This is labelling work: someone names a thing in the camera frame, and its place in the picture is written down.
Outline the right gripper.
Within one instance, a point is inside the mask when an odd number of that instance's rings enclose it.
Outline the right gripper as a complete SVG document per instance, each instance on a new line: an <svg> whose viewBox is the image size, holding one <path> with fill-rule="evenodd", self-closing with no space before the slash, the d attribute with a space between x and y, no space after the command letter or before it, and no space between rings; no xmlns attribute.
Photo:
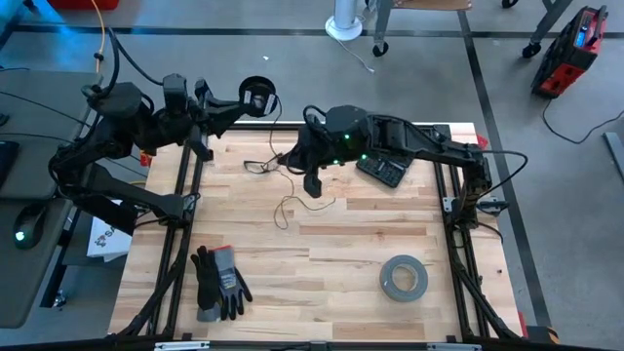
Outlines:
<svg viewBox="0 0 624 351"><path fill-rule="evenodd" d="M319 169L330 164L337 155L341 143L339 133L326 133L327 143L312 147L310 139L300 138L291 150L278 158L278 164L289 172L303 172L303 189L312 198L322 195L322 182L318 178Z"/></svg>

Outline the orange black corner block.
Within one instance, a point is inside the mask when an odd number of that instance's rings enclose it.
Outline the orange black corner block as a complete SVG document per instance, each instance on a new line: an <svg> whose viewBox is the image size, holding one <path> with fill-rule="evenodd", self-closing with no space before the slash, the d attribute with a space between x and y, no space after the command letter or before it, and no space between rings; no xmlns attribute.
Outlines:
<svg viewBox="0 0 624 351"><path fill-rule="evenodd" d="M527 338L534 343L560 344L558 333L551 327L528 326Z"/></svg>

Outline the black keypad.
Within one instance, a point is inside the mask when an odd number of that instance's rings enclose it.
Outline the black keypad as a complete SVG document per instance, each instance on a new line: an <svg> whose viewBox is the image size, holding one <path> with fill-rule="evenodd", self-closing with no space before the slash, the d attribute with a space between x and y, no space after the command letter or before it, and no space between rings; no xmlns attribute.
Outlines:
<svg viewBox="0 0 624 351"><path fill-rule="evenodd" d="M396 188L407 173L412 158L401 156L367 156L356 163L356 168L390 188Z"/></svg>

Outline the silver metal bracket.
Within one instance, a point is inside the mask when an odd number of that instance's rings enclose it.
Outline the silver metal bracket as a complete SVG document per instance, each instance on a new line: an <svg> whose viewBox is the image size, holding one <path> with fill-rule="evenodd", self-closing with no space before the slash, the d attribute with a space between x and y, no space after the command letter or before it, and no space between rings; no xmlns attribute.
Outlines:
<svg viewBox="0 0 624 351"><path fill-rule="evenodd" d="M208 341L168 341L156 343L153 351L203 351L210 348Z"/></svg>
<svg viewBox="0 0 624 351"><path fill-rule="evenodd" d="M483 351L478 344L466 343L427 343L427 351Z"/></svg>

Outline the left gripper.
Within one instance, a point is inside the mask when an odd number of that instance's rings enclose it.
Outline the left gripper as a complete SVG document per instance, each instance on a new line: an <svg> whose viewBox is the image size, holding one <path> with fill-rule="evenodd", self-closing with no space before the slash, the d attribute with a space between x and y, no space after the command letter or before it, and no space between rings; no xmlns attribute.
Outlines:
<svg viewBox="0 0 624 351"><path fill-rule="evenodd" d="M221 138L244 114L244 106L236 100L216 98L204 78L196 80L194 95L198 105L191 105L185 112L174 114L162 108L155 113L156 143L158 146L182 145L188 139L189 147L200 161L212 161L214 152L204 138Z"/></svg>

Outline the red black tool case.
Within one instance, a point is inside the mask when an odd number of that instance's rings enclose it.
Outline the red black tool case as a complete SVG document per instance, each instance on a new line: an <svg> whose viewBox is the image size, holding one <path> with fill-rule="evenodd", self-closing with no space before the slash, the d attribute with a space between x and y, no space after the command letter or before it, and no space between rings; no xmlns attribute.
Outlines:
<svg viewBox="0 0 624 351"><path fill-rule="evenodd" d="M606 5L578 11L548 48L531 84L534 95L557 98L590 68L601 50L607 17Z"/></svg>

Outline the black computer mouse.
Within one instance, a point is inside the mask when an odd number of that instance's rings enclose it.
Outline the black computer mouse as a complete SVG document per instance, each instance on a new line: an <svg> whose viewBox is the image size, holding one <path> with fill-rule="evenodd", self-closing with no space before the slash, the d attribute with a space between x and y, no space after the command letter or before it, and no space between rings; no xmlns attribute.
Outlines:
<svg viewBox="0 0 624 351"><path fill-rule="evenodd" d="M30 250L39 243L47 209L46 203L34 203L19 212L13 225L14 243L19 250Z"/></svg>

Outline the grey office desk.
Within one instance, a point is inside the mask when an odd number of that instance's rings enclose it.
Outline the grey office desk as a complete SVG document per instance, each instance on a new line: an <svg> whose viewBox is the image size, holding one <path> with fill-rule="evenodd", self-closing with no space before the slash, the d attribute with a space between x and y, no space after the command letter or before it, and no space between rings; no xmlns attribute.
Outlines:
<svg viewBox="0 0 624 351"><path fill-rule="evenodd" d="M19 144L17 160L0 186L0 329L24 324L57 247L72 204L53 197L48 162L60 144L82 132L89 107L80 89L99 79L94 73L0 72L0 113L9 116L0 140ZM33 203L47 207L41 239L21 250L14 222Z"/></svg>

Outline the white paper box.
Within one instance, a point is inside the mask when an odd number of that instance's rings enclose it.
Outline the white paper box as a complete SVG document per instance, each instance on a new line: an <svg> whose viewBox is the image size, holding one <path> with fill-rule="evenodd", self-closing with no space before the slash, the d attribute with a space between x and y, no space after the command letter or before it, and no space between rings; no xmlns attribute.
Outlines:
<svg viewBox="0 0 624 351"><path fill-rule="evenodd" d="M92 221L87 247L87 257L112 261L129 252L132 236L105 223L99 218Z"/></svg>

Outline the red storage bin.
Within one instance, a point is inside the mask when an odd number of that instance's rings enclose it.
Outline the red storage bin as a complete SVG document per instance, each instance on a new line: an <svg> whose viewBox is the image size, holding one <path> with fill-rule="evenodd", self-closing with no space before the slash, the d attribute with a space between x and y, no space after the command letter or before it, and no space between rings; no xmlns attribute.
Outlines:
<svg viewBox="0 0 624 351"><path fill-rule="evenodd" d="M56 10L93 10L96 3L101 11L115 10L120 0L47 0Z"/></svg>

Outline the black keyboard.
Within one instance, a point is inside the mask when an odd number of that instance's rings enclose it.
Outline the black keyboard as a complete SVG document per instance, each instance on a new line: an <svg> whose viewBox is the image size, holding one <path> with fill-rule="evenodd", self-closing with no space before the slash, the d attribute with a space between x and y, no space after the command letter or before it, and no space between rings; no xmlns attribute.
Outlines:
<svg viewBox="0 0 624 351"><path fill-rule="evenodd" d="M9 177L18 158L20 144L15 141L0 140L0 189Z"/></svg>

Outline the black palm work glove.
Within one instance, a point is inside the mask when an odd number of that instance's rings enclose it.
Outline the black palm work glove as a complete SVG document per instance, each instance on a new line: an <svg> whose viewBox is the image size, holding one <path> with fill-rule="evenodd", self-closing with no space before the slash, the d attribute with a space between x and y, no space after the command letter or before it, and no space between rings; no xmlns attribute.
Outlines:
<svg viewBox="0 0 624 351"><path fill-rule="evenodd" d="M221 320L222 295L215 253L201 246L191 255L191 261L195 266L198 281L197 319L200 322L218 322Z"/></svg>

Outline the grey metal bar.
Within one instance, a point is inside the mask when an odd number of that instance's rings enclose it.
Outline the grey metal bar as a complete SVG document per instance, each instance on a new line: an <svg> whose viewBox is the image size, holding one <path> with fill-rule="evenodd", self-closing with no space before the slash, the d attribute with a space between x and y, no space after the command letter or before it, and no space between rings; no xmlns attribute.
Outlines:
<svg viewBox="0 0 624 351"><path fill-rule="evenodd" d="M611 154L615 167L624 181L624 143L620 139L619 135L614 132L604 133L603 138Z"/></svg>

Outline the white pole base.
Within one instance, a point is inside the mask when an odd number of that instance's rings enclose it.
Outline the white pole base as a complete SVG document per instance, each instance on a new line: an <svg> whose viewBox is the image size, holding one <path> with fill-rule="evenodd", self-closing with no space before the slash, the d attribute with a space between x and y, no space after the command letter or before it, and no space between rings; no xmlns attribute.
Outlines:
<svg viewBox="0 0 624 351"><path fill-rule="evenodd" d="M331 38L347 42L362 34L363 24L357 14L357 3L358 0L334 0L333 13L325 24Z"/></svg>

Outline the black cord spool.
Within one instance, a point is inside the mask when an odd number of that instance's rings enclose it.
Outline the black cord spool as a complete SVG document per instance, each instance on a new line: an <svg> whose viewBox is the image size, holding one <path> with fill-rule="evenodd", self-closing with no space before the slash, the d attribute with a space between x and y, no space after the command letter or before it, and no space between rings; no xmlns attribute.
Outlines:
<svg viewBox="0 0 624 351"><path fill-rule="evenodd" d="M239 101L255 118L270 115L278 105L277 99L275 85L263 76L248 77L239 87Z"/></svg>

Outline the grey duct tape roll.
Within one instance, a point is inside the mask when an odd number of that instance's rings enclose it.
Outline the grey duct tape roll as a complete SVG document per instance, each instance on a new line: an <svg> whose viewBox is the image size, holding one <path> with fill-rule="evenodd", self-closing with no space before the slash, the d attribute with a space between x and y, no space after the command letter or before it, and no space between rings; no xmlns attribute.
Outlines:
<svg viewBox="0 0 624 351"><path fill-rule="evenodd" d="M397 268L406 268L415 277L414 284L409 290L400 289L393 280ZM427 291L429 277L423 263L417 258L400 254L386 261L379 272L379 284L383 292L397 302L412 302L420 299Z"/></svg>

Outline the clear safety glasses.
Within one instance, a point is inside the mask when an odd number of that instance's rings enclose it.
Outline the clear safety glasses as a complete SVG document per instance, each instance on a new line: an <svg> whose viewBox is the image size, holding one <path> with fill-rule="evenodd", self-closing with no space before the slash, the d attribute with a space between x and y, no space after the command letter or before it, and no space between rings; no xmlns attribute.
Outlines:
<svg viewBox="0 0 624 351"><path fill-rule="evenodd" d="M280 168L278 161L282 156L283 154L279 153L267 161L245 160L243 162L243 167L247 172L255 175L269 174Z"/></svg>

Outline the wooden top rolling workbench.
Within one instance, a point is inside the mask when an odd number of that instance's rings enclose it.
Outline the wooden top rolling workbench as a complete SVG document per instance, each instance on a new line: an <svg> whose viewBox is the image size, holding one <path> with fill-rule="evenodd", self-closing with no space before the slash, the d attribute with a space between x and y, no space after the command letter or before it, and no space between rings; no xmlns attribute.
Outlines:
<svg viewBox="0 0 624 351"><path fill-rule="evenodd" d="M376 22L373 34L372 54L376 57L384 56L389 46L385 42L386 29L392 9L412 9L431 11L466 11L472 7L472 0L364 0L370 12L376 12ZM540 0L546 9L546 14L540 20L535 31L529 38L522 56L530 59L541 50L541 40L559 20L572 0Z"/></svg>

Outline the grey work glove red cuff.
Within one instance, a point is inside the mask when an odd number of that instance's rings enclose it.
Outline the grey work glove red cuff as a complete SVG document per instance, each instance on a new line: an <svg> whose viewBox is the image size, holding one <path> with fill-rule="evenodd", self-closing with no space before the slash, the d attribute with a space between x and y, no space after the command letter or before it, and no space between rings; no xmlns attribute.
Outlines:
<svg viewBox="0 0 624 351"><path fill-rule="evenodd" d="M221 319L234 321L245 313L244 301L252 302L253 296L240 271L235 265L232 246L212 250L218 271L219 290L222 297Z"/></svg>

